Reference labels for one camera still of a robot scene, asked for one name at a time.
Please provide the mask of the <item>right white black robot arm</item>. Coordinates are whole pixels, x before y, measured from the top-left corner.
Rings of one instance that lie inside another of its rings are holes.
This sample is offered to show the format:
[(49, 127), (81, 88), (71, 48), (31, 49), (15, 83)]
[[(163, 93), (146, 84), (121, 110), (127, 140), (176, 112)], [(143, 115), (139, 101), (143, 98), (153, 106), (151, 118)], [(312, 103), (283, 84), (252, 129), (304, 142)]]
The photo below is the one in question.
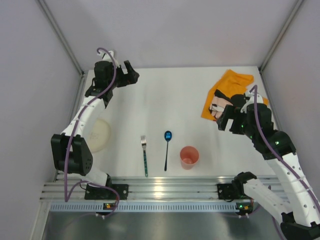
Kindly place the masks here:
[(249, 197), (279, 224), (287, 240), (316, 240), (320, 237), (320, 201), (299, 162), (296, 148), (283, 131), (276, 130), (271, 110), (253, 94), (245, 95), (243, 107), (227, 105), (217, 120), (225, 130), (247, 136), (276, 174), (287, 200), (278, 197), (251, 172), (241, 172), (232, 180), (236, 196)]

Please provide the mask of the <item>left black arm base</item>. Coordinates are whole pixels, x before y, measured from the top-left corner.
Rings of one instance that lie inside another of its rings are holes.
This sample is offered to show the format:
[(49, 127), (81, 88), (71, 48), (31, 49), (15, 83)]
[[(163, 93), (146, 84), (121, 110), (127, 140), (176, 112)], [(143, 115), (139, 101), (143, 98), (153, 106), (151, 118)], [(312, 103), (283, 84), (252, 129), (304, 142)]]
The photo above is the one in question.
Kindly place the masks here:
[(85, 200), (126, 200), (128, 198), (128, 194), (129, 194), (128, 184), (112, 184), (111, 188), (118, 193), (119, 197), (117, 197), (117, 195), (111, 190), (87, 185), (84, 199)]

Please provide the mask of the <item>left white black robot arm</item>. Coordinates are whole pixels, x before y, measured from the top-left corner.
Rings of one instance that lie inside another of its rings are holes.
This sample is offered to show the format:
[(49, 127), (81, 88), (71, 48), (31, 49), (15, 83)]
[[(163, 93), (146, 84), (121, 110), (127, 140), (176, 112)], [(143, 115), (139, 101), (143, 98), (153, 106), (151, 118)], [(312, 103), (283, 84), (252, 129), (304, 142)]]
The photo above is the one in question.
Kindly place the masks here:
[(113, 89), (137, 83), (140, 75), (128, 60), (124, 61), (124, 65), (127, 73), (121, 66), (114, 69), (110, 60), (95, 63), (94, 78), (78, 112), (68, 127), (61, 134), (54, 134), (50, 140), (56, 170), (99, 186), (107, 185), (109, 176), (93, 166), (94, 158), (86, 138), (110, 103)]

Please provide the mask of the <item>orange cartoon mouse cloth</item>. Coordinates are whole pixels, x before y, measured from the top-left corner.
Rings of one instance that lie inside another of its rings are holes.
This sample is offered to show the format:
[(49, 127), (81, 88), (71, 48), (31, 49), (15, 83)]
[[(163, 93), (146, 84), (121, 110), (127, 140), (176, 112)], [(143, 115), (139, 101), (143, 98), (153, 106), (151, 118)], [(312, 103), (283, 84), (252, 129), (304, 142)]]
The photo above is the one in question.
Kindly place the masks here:
[(209, 90), (201, 117), (217, 121), (226, 106), (242, 108), (246, 103), (245, 93), (254, 83), (254, 76), (227, 70), (217, 83)]

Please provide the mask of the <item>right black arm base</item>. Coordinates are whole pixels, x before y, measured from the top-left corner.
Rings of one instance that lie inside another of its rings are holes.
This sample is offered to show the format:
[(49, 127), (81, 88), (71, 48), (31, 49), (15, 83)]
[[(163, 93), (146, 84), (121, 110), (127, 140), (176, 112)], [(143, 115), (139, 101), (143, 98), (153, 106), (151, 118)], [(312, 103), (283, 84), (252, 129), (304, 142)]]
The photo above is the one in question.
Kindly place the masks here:
[(225, 202), (232, 202), (235, 200), (250, 199), (248, 196), (238, 193), (231, 183), (218, 183), (216, 187), (219, 200), (224, 200)]

